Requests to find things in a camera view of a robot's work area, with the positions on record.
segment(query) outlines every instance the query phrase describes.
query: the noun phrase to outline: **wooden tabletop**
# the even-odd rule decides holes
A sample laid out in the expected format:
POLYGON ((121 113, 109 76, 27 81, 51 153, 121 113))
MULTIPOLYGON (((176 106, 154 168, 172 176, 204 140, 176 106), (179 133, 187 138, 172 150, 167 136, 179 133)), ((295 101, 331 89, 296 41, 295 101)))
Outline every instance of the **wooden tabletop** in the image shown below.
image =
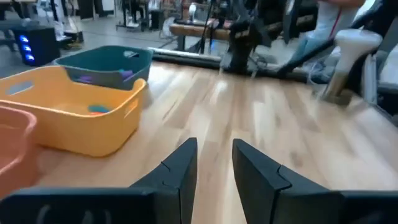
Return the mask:
POLYGON ((127 187, 198 138, 194 224, 245 223, 231 145, 241 138, 329 189, 398 189, 398 133, 360 99, 319 102, 300 83, 153 63, 141 125, 100 159, 46 149, 38 185, 127 187))
MULTIPOLYGON (((297 20, 297 24, 307 22, 309 20, 313 19, 313 16, 303 16, 299 17, 297 20)), ((229 30, 227 29, 230 26, 228 24, 227 27, 224 26, 224 29, 217 29, 213 33, 213 38, 216 40, 228 40, 229 39, 229 30)), ((281 29, 282 28, 282 23, 277 22, 274 24, 270 24, 266 26, 266 29, 268 32, 281 29)), ((204 27, 202 26, 191 26, 191 25, 181 25, 181 24, 172 24, 170 26, 170 31, 174 35, 186 35, 186 36, 192 36, 192 37, 201 37, 203 35, 203 29, 204 27)), ((205 31, 205 37, 210 38, 210 29, 206 29, 205 31)))

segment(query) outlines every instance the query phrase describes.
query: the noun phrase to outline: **gray floor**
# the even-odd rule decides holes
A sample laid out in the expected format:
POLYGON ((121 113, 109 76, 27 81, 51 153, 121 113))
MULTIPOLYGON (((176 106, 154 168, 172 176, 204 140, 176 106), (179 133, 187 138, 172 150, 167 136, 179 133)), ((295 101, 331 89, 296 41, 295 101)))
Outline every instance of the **gray floor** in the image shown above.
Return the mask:
MULTIPOLYGON (((8 13, 7 18, 13 18, 16 15, 13 13, 8 13)), ((85 43, 81 50, 93 49, 103 45, 122 45, 129 47, 160 47, 164 45, 169 39, 161 39, 159 37, 159 32, 145 31, 128 31, 123 28, 116 30, 116 24, 121 21, 121 14, 118 17, 108 16, 105 18, 88 19, 84 21, 74 20, 76 26, 83 31, 83 36, 85 43)), ((187 37, 186 45, 196 43, 198 38, 187 37)), ((167 46, 165 49, 176 48, 177 43, 173 42, 167 46)), ((212 55, 222 55, 228 48, 228 43, 223 41, 217 41, 215 47, 211 51, 212 55)), ((289 45, 285 45, 281 40, 277 40, 273 43, 272 48, 259 47, 258 52, 263 55, 268 55, 267 58, 275 61, 276 63, 283 63, 288 60, 295 48, 295 42, 289 45)), ((78 51, 63 51, 63 55, 75 54, 78 51)), ((8 77, 19 72, 31 69, 24 65, 21 60, 19 52, 11 53, 6 46, 0 46, 0 78, 8 77)))

